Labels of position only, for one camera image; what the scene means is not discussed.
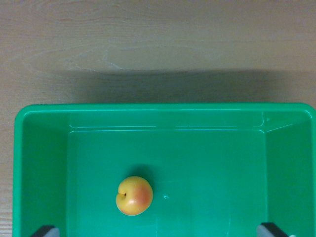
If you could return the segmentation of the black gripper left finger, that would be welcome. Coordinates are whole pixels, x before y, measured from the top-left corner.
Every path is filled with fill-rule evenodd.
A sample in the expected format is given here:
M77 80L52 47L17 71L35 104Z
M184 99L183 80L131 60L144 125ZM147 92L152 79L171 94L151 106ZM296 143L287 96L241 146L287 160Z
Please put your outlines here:
M53 225L41 226L31 235L31 237L59 237L59 236L60 236L59 228Z

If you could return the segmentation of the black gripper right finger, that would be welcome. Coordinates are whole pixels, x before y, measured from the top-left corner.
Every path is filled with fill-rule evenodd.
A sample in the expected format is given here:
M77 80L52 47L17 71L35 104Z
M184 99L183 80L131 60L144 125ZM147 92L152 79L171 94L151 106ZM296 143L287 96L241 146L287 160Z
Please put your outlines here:
M281 230L275 223L264 222L256 228L257 237L289 237L283 230Z

